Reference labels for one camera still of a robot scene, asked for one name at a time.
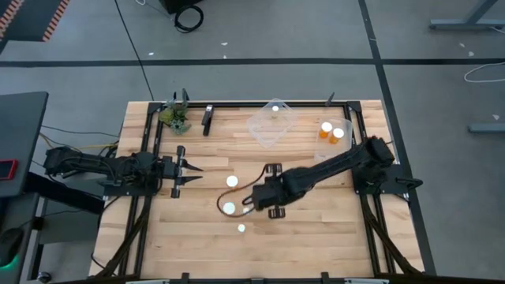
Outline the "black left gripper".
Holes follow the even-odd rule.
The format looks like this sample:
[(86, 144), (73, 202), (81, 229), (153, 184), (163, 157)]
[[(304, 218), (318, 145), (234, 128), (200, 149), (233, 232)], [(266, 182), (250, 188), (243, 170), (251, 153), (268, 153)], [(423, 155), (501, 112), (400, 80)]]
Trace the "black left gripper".
[(174, 181), (174, 185), (170, 191), (171, 198), (179, 198), (181, 187), (188, 182), (202, 178), (202, 176), (183, 176), (183, 168), (195, 171), (202, 171), (201, 168), (193, 166), (185, 159), (185, 147), (177, 146), (176, 161), (174, 162), (171, 156), (163, 156), (163, 178)]

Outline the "black computer mouse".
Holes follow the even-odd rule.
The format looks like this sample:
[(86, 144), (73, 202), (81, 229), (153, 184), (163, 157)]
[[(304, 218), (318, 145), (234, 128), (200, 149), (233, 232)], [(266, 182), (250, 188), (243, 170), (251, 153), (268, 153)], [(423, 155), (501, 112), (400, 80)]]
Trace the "black computer mouse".
[(11, 228), (0, 234), (0, 267), (13, 262), (23, 237), (24, 231), (21, 228)]

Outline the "grey table leg with foot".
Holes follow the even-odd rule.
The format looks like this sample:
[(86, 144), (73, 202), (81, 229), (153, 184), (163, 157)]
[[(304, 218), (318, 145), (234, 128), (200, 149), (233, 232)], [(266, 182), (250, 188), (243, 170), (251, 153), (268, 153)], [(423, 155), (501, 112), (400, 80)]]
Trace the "grey table leg with foot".
[(503, 29), (505, 20), (484, 19), (484, 15), (498, 2), (499, 0), (480, 0), (462, 19), (433, 19), (430, 20), (428, 27), (435, 29)]

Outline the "black mat with orange stripes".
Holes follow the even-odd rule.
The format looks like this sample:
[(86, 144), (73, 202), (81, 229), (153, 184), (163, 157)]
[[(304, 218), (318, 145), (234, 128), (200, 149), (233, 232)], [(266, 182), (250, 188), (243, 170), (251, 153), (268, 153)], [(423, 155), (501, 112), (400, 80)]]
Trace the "black mat with orange stripes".
[(47, 42), (70, 0), (0, 0), (0, 42)]

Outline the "small artificial green plant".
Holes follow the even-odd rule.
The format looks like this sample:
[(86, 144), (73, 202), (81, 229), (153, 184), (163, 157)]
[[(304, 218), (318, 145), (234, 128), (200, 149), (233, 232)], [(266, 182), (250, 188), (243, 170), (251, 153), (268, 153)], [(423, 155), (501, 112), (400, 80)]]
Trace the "small artificial green plant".
[(174, 134), (182, 135), (190, 130), (191, 125), (186, 122), (189, 104), (186, 100), (177, 103), (174, 99), (165, 103), (159, 114), (159, 121), (167, 125)]

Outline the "dark grey desk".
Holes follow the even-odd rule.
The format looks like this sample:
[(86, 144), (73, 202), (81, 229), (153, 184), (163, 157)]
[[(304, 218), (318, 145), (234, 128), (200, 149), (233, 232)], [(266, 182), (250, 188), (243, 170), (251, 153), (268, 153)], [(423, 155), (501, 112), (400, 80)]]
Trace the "dark grey desk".
[(0, 198), (23, 192), (45, 114), (47, 92), (0, 95), (0, 161), (17, 160), (10, 180), (0, 180)]

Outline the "clear plastic bin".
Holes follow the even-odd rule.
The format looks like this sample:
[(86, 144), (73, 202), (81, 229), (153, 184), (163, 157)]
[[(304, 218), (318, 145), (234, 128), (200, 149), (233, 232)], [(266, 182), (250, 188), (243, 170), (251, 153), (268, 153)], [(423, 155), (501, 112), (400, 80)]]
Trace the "clear plastic bin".
[[(272, 107), (279, 107), (273, 112)], [(274, 98), (246, 122), (249, 134), (264, 148), (273, 146), (297, 122), (297, 114), (281, 99)]]
[[(319, 138), (320, 125), (328, 121), (332, 124), (334, 128), (340, 128), (345, 132), (345, 136), (337, 143), (331, 144), (328, 138)], [(332, 158), (336, 155), (340, 155), (343, 152), (349, 151), (352, 147), (352, 124), (351, 121), (345, 118), (334, 118), (334, 117), (322, 117), (319, 120), (319, 127), (316, 131), (316, 146), (314, 152), (314, 159), (316, 161), (323, 161)]]

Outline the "black aluminium table frame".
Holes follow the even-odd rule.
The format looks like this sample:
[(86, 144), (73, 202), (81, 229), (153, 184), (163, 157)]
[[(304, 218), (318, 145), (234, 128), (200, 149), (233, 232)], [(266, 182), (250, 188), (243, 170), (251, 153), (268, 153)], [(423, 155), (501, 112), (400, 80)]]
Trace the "black aluminium table frame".
[[(284, 219), (271, 220), (265, 212), (230, 219), (215, 206), (218, 196), (240, 204), (249, 194), (247, 184), (266, 163), (285, 168), (315, 163), (316, 131), (322, 117), (346, 118), (356, 137), (391, 137), (382, 103), (378, 100), (292, 103), (297, 122), (270, 148), (263, 148), (248, 131), (246, 122), (262, 102), (218, 102), (208, 136), (200, 120), (205, 105), (196, 102), (188, 114), (192, 129), (184, 136), (164, 130), (160, 151), (173, 155), (186, 147), (190, 163), (202, 169), (177, 199), (170, 197), (166, 181), (151, 203), (140, 277), (180, 284), (189, 272), (189, 284), (321, 284), (327, 272), (331, 284), (346, 278), (370, 278), (391, 266), (377, 246), (372, 264), (361, 200), (353, 177), (345, 172), (319, 183), (306, 198), (286, 208)], [(226, 178), (234, 175), (231, 189)], [(240, 224), (245, 232), (238, 231)]]

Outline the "red phone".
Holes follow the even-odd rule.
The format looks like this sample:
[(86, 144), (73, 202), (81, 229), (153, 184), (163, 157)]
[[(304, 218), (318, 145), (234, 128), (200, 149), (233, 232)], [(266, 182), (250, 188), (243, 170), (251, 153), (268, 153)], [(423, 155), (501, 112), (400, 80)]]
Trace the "red phone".
[(12, 180), (16, 173), (17, 164), (16, 159), (0, 160), (0, 181)]

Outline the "grey table foot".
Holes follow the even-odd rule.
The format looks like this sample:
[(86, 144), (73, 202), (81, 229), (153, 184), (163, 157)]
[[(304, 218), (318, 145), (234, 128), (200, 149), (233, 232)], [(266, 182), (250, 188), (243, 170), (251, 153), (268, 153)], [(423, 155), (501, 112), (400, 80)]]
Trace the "grey table foot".
[(473, 123), (468, 125), (470, 133), (505, 133), (505, 123)]

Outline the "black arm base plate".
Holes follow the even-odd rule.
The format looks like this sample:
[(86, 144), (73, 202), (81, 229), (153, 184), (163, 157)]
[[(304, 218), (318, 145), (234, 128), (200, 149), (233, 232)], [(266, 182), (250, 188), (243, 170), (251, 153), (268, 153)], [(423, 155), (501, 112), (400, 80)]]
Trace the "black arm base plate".
[(103, 180), (99, 181), (98, 184), (103, 187), (105, 196), (155, 196), (161, 189), (163, 182), (155, 179), (148, 183), (128, 184), (125, 181)]
[(353, 186), (358, 195), (403, 194), (423, 184), (407, 177), (403, 168), (394, 163), (368, 162), (351, 169)]

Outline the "black box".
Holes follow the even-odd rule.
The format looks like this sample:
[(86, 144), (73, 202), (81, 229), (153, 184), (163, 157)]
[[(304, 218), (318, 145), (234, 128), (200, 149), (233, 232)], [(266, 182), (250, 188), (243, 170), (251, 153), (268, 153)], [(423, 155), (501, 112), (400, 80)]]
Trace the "black box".
[(169, 14), (173, 14), (185, 6), (196, 5), (201, 1), (202, 0), (159, 0), (159, 3)]

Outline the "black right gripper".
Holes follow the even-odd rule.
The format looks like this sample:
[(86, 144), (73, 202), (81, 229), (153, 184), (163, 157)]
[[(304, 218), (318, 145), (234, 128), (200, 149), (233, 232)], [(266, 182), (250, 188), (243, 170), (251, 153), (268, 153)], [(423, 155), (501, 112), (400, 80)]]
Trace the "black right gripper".
[(271, 174), (264, 179), (261, 185), (252, 187), (252, 195), (245, 198), (245, 202), (252, 202), (248, 213), (262, 211), (268, 208), (267, 214), (270, 219), (283, 219), (286, 217), (286, 211), (281, 207), (284, 193), (282, 190), (282, 165), (280, 163), (271, 163), (264, 166), (264, 172)]

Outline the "black desk crossbar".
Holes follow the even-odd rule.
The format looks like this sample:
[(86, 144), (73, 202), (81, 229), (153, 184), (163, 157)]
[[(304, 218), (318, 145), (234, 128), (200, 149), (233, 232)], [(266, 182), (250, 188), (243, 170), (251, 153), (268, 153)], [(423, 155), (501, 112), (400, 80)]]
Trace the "black desk crossbar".
[(71, 189), (56, 181), (31, 172), (26, 177), (24, 191), (37, 193), (49, 200), (96, 215), (101, 215), (104, 208), (104, 201), (102, 199), (90, 196), (80, 190)]

